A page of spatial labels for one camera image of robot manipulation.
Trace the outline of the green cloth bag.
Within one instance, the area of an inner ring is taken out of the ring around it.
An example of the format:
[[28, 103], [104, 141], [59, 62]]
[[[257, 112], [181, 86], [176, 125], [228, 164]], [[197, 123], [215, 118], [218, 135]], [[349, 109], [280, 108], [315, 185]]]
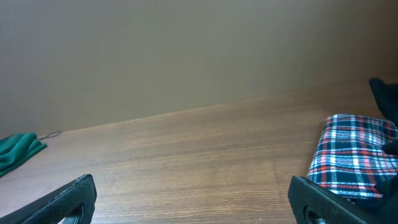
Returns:
[[42, 138], [36, 133], [17, 133], [1, 139], [1, 177], [23, 165], [30, 158], [47, 147], [44, 139], [59, 136], [62, 132], [52, 132]]

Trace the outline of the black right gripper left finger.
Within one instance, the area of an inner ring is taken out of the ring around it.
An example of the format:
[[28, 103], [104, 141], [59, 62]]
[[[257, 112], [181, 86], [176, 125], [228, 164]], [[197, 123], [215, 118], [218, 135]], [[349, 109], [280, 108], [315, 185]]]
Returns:
[[1, 218], [5, 224], [91, 223], [97, 191], [85, 174]]

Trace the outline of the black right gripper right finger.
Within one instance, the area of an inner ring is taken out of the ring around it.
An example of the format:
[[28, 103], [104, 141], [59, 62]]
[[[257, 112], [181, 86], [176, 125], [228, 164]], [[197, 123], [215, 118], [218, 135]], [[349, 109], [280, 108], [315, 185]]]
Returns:
[[377, 223], [375, 215], [305, 177], [292, 176], [288, 199], [296, 222], [300, 224]]

